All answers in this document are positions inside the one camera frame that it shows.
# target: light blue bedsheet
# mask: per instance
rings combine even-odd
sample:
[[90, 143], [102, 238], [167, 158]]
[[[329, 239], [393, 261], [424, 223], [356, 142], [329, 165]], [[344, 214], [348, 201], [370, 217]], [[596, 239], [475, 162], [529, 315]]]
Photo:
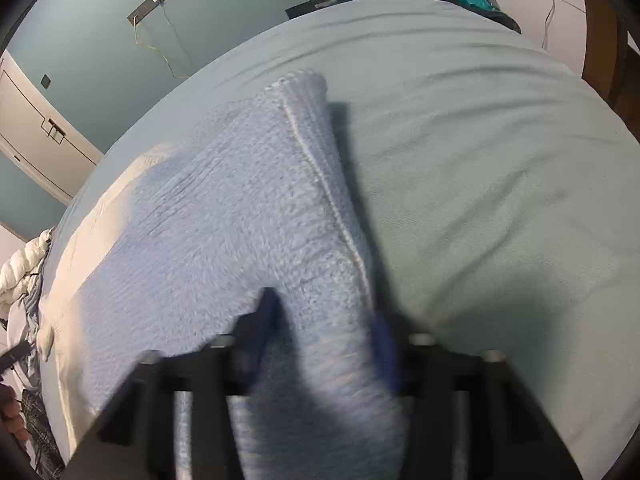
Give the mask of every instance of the light blue bedsheet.
[[640, 420], [640, 148], [566, 67], [450, 4], [340, 4], [204, 67], [82, 188], [58, 227], [45, 292], [66, 242], [140, 153], [178, 141], [212, 104], [299, 68], [328, 82], [346, 179], [390, 301], [452, 348], [504, 350], [584, 477], [601, 478]]
[[206, 114], [140, 177], [123, 232], [78, 291], [83, 390], [98, 409], [145, 350], [194, 351], [262, 288], [278, 291], [286, 328], [251, 396], [232, 403], [248, 480], [383, 480], [401, 465], [404, 417], [372, 363], [370, 257], [325, 95], [322, 76], [295, 73]]

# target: folded towel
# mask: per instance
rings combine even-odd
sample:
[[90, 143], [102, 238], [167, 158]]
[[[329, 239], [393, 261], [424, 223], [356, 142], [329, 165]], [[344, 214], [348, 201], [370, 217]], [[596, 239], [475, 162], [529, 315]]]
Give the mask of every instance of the folded towel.
[[[212, 113], [141, 179], [127, 226], [76, 297], [90, 405], [105, 405], [141, 351], [192, 351], [274, 286], [287, 329], [253, 394], [231, 402], [246, 477], [395, 477], [406, 425], [372, 364], [369, 253], [324, 79], [293, 74]], [[181, 402], [183, 477], [188, 417]]]

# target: bedroom wall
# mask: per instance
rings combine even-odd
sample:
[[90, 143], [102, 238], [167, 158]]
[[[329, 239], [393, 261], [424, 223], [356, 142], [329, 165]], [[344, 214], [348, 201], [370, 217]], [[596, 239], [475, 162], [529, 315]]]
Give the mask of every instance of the bedroom wall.
[[58, 224], [65, 210], [0, 152], [0, 222], [31, 240]]
[[0, 224], [0, 267], [2, 267], [2, 264], [4, 264], [15, 251], [23, 247], [24, 241], [20, 240], [20, 238]]
[[[158, 54], [134, 44], [126, 17], [142, 1], [39, 0], [8, 47], [49, 102], [103, 152], [180, 83]], [[141, 22], [140, 39], [189, 75], [286, 21], [285, 9], [304, 1], [167, 0], [173, 28], [158, 7]]]

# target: electrical socket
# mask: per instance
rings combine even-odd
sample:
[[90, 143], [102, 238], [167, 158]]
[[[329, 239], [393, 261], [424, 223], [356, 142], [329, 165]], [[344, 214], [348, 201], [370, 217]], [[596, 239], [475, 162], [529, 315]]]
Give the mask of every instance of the electrical socket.
[[129, 23], [131, 25], [134, 24], [134, 18], [135, 18], [135, 23], [138, 24], [142, 21], [142, 19], [148, 15], [148, 13], [150, 13], [152, 10], [154, 10], [158, 5], [160, 5], [162, 2], [164, 2], [165, 0], [157, 0], [156, 2], [153, 0], [145, 0], [144, 2], [142, 2], [141, 4], [139, 4], [139, 6], [136, 8], [136, 10], [134, 10], [129, 16], [127, 16], [127, 19], [129, 20]]

